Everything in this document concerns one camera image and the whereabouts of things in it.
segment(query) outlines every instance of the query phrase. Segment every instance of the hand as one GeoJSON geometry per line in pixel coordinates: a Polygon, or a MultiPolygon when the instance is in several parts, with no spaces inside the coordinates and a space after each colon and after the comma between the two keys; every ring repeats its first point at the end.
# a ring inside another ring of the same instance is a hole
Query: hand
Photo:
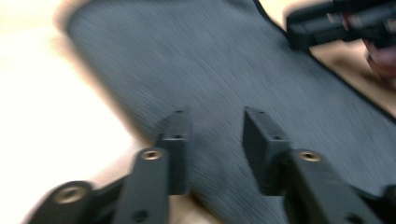
{"type": "Polygon", "coordinates": [[[372,70],[381,78],[396,78],[396,46],[377,49],[369,40],[363,40],[370,57],[367,59],[372,70]]]}

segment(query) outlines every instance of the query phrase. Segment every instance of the folded cloth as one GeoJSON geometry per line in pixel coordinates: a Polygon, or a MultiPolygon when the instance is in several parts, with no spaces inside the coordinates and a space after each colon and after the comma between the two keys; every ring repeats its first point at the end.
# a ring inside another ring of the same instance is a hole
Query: folded cloth
{"type": "Polygon", "coordinates": [[[396,183],[394,119],[291,50],[258,0],[93,0],[67,29],[147,136],[190,106],[192,192],[225,223],[287,223],[248,168],[244,106],[267,111],[294,148],[324,154],[347,183],[376,194],[396,183]]]}

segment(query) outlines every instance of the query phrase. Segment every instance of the dark gray fabric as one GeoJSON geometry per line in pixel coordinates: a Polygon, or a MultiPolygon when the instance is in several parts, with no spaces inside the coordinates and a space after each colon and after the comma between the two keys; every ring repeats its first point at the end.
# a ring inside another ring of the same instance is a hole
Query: dark gray fabric
{"type": "Polygon", "coordinates": [[[241,148],[244,106],[268,111],[294,147],[325,154],[350,184],[396,183],[396,127],[287,40],[250,0],[97,0],[68,33],[148,136],[189,105],[191,182],[225,223],[286,223],[262,197],[241,148]]]}

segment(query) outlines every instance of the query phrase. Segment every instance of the wooden table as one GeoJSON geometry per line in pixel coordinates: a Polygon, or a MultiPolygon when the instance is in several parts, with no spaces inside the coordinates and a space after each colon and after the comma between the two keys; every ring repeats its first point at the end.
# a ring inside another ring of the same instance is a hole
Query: wooden table
{"type": "MultiPolygon", "coordinates": [[[[278,24],[291,4],[262,0],[278,24]]],[[[49,189],[70,180],[101,187],[125,175],[137,150],[149,146],[78,57],[62,31],[87,0],[0,2],[0,223],[21,223],[49,189]]],[[[322,62],[396,116],[394,84],[365,62],[361,42],[312,49],[322,62]]],[[[188,196],[172,197],[171,223],[219,223],[188,196]]]]}

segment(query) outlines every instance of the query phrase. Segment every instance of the gray cloth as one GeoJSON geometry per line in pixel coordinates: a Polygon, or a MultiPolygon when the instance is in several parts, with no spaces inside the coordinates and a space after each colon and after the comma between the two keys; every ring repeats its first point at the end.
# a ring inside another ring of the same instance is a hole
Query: gray cloth
{"type": "Polygon", "coordinates": [[[309,55],[249,0],[96,0],[68,33],[131,120],[153,137],[193,114],[193,193],[225,223],[287,223],[256,188],[241,147],[244,106],[266,110],[295,148],[327,156],[347,183],[396,183],[394,120],[309,55]]]}

